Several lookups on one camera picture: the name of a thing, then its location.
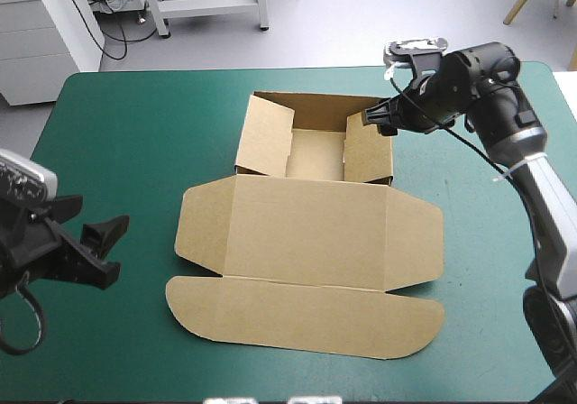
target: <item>cable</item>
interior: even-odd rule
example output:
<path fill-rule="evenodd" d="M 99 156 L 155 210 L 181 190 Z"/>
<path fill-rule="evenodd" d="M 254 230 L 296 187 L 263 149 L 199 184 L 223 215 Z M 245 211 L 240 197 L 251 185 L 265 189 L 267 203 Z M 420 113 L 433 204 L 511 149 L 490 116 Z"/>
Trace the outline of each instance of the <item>cable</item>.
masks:
<path fill-rule="evenodd" d="M 105 0 L 90 0 L 90 4 L 95 4 L 95 3 L 100 3 L 102 4 Z M 150 39 L 150 37 L 152 37 L 154 35 L 154 33 L 156 32 L 156 28 L 154 30 L 152 30 L 149 34 L 147 34 L 144 37 L 141 37 L 139 39 L 119 39 L 117 37 L 114 37 L 111 34 L 108 34 L 107 32 L 105 32 L 104 30 L 101 30 L 102 34 L 110 39 L 112 39 L 113 41 L 121 41 L 121 42 L 127 42 L 127 43 L 138 43 L 140 41 L 147 41 Z"/>
<path fill-rule="evenodd" d="M 496 170 L 499 174 L 503 174 L 505 171 L 502 170 L 499 166 L 497 166 L 497 164 L 495 162 L 493 162 L 489 156 L 487 156 L 485 153 L 483 153 L 478 147 L 476 147 L 474 144 L 472 144 L 471 142 L 465 140 L 463 137 L 461 137 L 461 135 L 459 135 L 458 133 L 452 131 L 451 129 L 449 129 L 448 126 L 445 126 L 443 124 L 438 123 L 436 120 L 432 119 L 431 117 L 428 116 L 428 114 L 426 113 L 426 111 L 421 108 L 419 105 L 417 105 L 413 99 L 411 99 L 409 96 L 407 96 L 407 94 L 400 89 L 400 87 L 397 85 L 397 83 L 395 82 L 395 80 L 393 78 L 391 78 L 390 80 L 391 85 L 395 88 L 395 90 L 397 90 L 398 93 L 400 93 L 412 106 L 414 106 L 422 115 L 424 118 L 426 118 L 427 120 L 429 120 L 431 123 L 436 124 L 440 129 L 443 129 L 445 131 L 447 131 L 451 136 L 453 136 L 454 138 L 456 138 L 457 140 L 459 140 L 460 142 L 462 142 L 463 144 L 465 144 L 466 146 L 468 146 L 469 148 L 471 148 L 472 150 L 474 150 L 479 156 L 481 156 L 483 158 L 484 161 L 486 161 L 487 163 L 489 163 L 489 165 Z M 506 84 L 500 84 L 503 87 L 510 87 L 510 88 L 515 88 L 520 90 L 521 87 L 520 86 L 509 86 Z M 538 280 L 538 284 L 541 287 L 541 290 L 543 291 L 543 293 L 545 294 L 545 299 L 547 300 L 547 305 L 549 307 L 549 310 L 551 311 L 551 313 L 553 314 L 553 317 L 555 319 L 555 324 L 557 326 L 557 328 L 559 329 L 559 332 L 561 333 L 561 336 L 563 338 L 564 344 L 567 347 L 567 351 L 569 352 L 569 355 L 571 356 L 573 363 L 575 365 L 577 365 L 577 350 L 575 349 L 575 347 L 573 346 L 571 339 L 569 338 L 569 336 L 565 333 L 565 329 L 563 327 L 563 323 L 562 320 L 560 318 L 560 315 L 556 309 L 556 307 L 554 306 L 553 301 L 551 300 L 552 296 L 551 296 L 551 292 L 549 291 L 549 289 L 546 287 L 545 285 L 545 278 L 543 277 L 543 273 L 541 272 L 541 259 L 539 258 L 539 256 L 537 255 L 538 252 L 538 244 L 537 244 L 537 239 L 535 238 L 534 234 L 536 234 L 536 224 L 535 224 L 535 220 L 533 219 L 533 217 L 531 216 L 531 213 L 529 212 L 529 207 L 527 205 L 527 202 L 525 201 L 521 190 L 519 188 L 519 186 L 517 185 L 517 183 L 515 183 L 515 181 L 510 177 L 510 175 L 508 175 L 506 177 L 507 181 L 511 184 L 511 186 L 516 190 L 516 192 L 518 193 L 519 197 L 521 198 L 521 203 L 523 204 L 523 207 L 525 209 L 525 211 L 527 212 L 527 216 L 529 219 L 529 225 L 531 227 L 531 234 L 533 235 L 532 239 L 533 239 L 533 249 L 535 252 L 535 266 L 536 266 L 536 275 L 537 275 L 537 280 Z"/>
<path fill-rule="evenodd" d="M 147 41 L 150 39 L 150 37 L 152 37 L 154 34 L 156 33 L 156 28 L 154 30 L 151 31 L 150 34 L 146 35 L 145 37 L 142 37 L 141 39 L 118 39 L 117 37 L 114 37 L 110 34 L 108 34 L 107 32 L 102 31 L 102 34 L 110 39 L 112 39 L 113 41 L 126 41 L 127 43 L 138 43 L 139 41 Z"/>
<path fill-rule="evenodd" d="M 36 341 L 28 348 L 14 347 L 5 341 L 4 334 L 2 333 L 2 322 L 0 321 L 0 350 L 10 354 L 12 356 L 22 356 L 27 354 L 37 348 L 44 337 L 46 336 L 46 316 L 44 316 L 44 311 L 39 301 L 33 296 L 33 294 L 28 290 L 28 279 L 30 278 L 30 273 L 26 271 L 18 283 L 14 286 L 14 292 L 17 293 L 30 307 L 32 313 L 36 317 L 36 323 L 38 324 L 38 335 Z"/>
<path fill-rule="evenodd" d="M 124 34 L 124 28 L 123 28 L 122 24 L 120 23 L 120 21 L 118 20 L 118 18 L 116 16 L 114 16 L 114 18 L 116 19 L 118 26 L 120 28 L 120 33 L 123 35 L 123 39 L 124 39 L 124 52 L 123 52 L 123 55 L 120 57 L 116 57 L 114 55 L 109 54 L 100 45 L 100 43 L 98 43 L 98 41 L 96 40 L 96 37 L 94 37 L 94 34 L 92 33 L 92 30 L 90 30 L 90 27 L 88 26 L 87 20 L 85 19 L 84 15 L 82 14 L 80 7 L 78 7 L 78 3 L 76 2 L 76 0 L 71 0 L 71 1 L 74 4 L 74 6 L 76 7 L 76 10 L 78 11 L 78 14 L 80 15 L 80 19 L 82 19 L 82 22 L 84 23 L 84 26 L 86 27 L 86 29 L 88 31 L 88 34 L 90 34 L 92 41 L 96 44 L 98 49 L 100 49 L 102 51 L 102 53 L 104 55 L 106 55 L 106 57 L 108 57 L 109 59 L 112 59 L 112 60 L 123 60 L 124 58 L 126 58 L 126 55 L 128 54 L 128 44 L 126 42 L 126 35 Z"/>

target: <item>green table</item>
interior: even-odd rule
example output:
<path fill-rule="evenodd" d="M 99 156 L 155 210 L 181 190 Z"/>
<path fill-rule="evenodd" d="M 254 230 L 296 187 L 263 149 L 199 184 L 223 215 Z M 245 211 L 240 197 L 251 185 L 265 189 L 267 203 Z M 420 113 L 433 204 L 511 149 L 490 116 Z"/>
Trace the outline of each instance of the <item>green table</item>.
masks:
<path fill-rule="evenodd" d="M 525 212 L 507 183 L 491 181 L 491 168 L 443 132 L 402 133 L 394 145 L 394 185 L 444 210 L 443 278 L 403 291 L 446 308 L 442 332 L 424 351 L 376 361 L 212 343 L 185 331 L 169 312 L 167 280 L 202 272 L 174 253 L 182 193 L 233 173 L 249 94 L 391 96 L 382 73 L 367 67 L 72 77 L 33 158 L 59 174 L 61 195 L 85 196 L 81 216 L 69 225 L 76 234 L 82 222 L 130 214 L 129 233 L 110 258 L 123 271 L 105 292 L 34 283 L 49 335 L 23 358 L 0 354 L 0 399 L 533 398 L 552 375 L 521 309 L 532 259 Z M 551 162 L 577 192 L 577 124 L 551 71 L 527 63 L 520 82 L 550 133 Z M 457 131 L 464 133 L 462 124 Z M 33 328 L 25 313 L 14 297 L 0 303 L 12 337 Z"/>

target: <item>cardboard flap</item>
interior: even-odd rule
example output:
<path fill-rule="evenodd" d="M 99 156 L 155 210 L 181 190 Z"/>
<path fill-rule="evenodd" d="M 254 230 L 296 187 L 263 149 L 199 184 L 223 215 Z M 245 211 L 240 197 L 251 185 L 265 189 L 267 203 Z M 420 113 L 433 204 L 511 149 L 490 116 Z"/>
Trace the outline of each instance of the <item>cardboard flap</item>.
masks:
<path fill-rule="evenodd" d="M 223 274 L 384 289 L 388 187 L 236 178 Z"/>
<path fill-rule="evenodd" d="M 182 198 L 177 255 L 223 273 L 236 177 L 190 188 Z"/>
<path fill-rule="evenodd" d="M 379 134 L 377 126 L 362 125 L 362 114 L 347 118 L 344 140 L 344 180 L 366 183 L 389 181 L 393 174 L 392 139 Z"/>
<path fill-rule="evenodd" d="M 419 351 L 444 321 L 433 300 L 248 279 L 175 277 L 166 298 L 181 325 L 214 341 L 377 359 Z"/>
<path fill-rule="evenodd" d="M 343 132 L 293 129 L 287 177 L 343 180 Z"/>
<path fill-rule="evenodd" d="M 375 106 L 380 97 L 255 91 L 255 96 L 295 110 L 293 127 L 344 132 L 346 117 Z"/>
<path fill-rule="evenodd" d="M 436 280 L 444 268 L 443 212 L 394 188 L 388 195 L 386 290 Z"/>
<path fill-rule="evenodd" d="M 290 108 L 251 96 L 235 165 L 260 174 L 283 177 L 292 143 L 294 114 Z"/>

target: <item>floor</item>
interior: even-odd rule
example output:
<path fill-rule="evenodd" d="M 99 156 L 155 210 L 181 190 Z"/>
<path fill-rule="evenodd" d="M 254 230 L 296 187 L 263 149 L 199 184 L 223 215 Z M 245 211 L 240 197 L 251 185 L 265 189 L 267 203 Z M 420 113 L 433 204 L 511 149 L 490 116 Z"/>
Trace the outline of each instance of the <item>floor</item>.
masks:
<path fill-rule="evenodd" d="M 124 60 L 104 59 L 101 70 L 379 65 L 385 41 L 443 36 L 449 49 L 502 41 L 522 60 L 563 71 L 577 43 L 577 8 L 562 4 L 554 20 L 554 0 L 529 0 L 510 26 L 502 20 L 514 0 L 268 1 L 267 32 L 259 30 L 257 14 L 172 20 L 171 38 L 131 44 Z M 131 39 L 153 27 L 136 25 L 133 14 L 122 20 Z M 118 35 L 109 17 L 101 24 Z M 119 43 L 106 47 L 122 53 Z M 10 107 L 0 97 L 0 147 L 30 156 L 51 108 Z"/>

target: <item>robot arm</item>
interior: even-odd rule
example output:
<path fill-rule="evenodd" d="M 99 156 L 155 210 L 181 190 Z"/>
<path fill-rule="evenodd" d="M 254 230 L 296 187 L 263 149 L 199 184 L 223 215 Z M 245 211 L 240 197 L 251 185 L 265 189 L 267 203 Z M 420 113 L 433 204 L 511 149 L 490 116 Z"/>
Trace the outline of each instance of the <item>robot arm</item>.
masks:
<path fill-rule="evenodd" d="M 493 42 L 443 55 L 443 39 L 401 41 L 385 50 L 385 63 L 409 67 L 413 79 L 398 96 L 364 112 L 383 135 L 398 129 L 449 130 L 465 115 L 493 164 L 527 210 L 535 259 L 524 297 L 527 322 L 557 381 L 534 402 L 577 400 L 577 204 L 545 155 L 547 134 L 517 83 L 520 62 Z"/>
<path fill-rule="evenodd" d="M 113 245 L 128 229 L 128 216 L 84 225 L 76 241 L 60 225 L 80 213 L 82 197 L 56 197 L 56 174 L 0 149 L 0 299 L 15 292 L 36 315 L 39 333 L 28 348 L 5 341 L 0 322 L 0 350 L 27 354 L 40 345 L 45 319 L 28 290 L 37 279 L 63 280 L 106 289 L 116 282 L 120 264 L 106 262 Z"/>

